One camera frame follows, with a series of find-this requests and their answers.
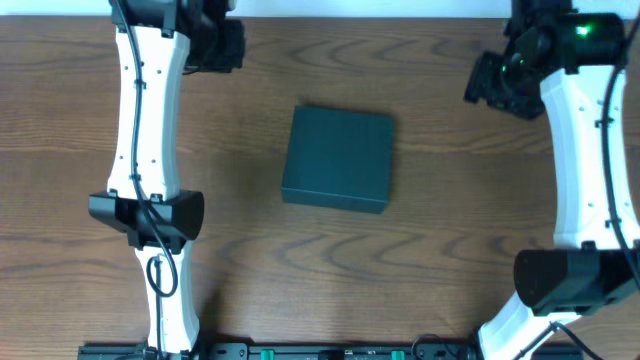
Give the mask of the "black gift box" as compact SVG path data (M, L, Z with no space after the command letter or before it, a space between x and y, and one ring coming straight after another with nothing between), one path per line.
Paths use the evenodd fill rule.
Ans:
M297 106L281 194L286 203L381 214L390 199L394 119Z

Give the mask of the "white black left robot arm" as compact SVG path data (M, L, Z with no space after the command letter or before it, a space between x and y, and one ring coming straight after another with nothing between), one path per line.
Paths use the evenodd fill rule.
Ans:
M235 0L112 0L120 69L115 156L92 218L123 233L144 276L149 332L131 348L85 346L82 356L206 359L192 291L192 250L204 220L200 191L181 185L177 130L181 85L198 73L241 68L244 26Z

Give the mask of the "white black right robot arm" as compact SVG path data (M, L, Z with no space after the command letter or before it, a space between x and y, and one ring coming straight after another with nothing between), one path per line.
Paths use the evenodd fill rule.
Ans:
M628 185L623 99L637 33L614 13L569 1L511 4L501 53L476 61L464 98L549 120L557 188L554 245L523 250L514 294L460 352L463 359L531 359L572 322L639 289L639 223Z

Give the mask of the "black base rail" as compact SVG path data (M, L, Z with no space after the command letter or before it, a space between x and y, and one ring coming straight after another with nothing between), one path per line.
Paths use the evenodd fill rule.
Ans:
M158 359L144 344L134 346L85 345L78 348L76 359ZM473 348L461 344L422 343L412 346L328 346L328 345L248 345L217 343L190 354L164 354L162 359L200 360L453 360L481 359ZM538 348L533 360L578 360L583 352L574 345L551 345Z

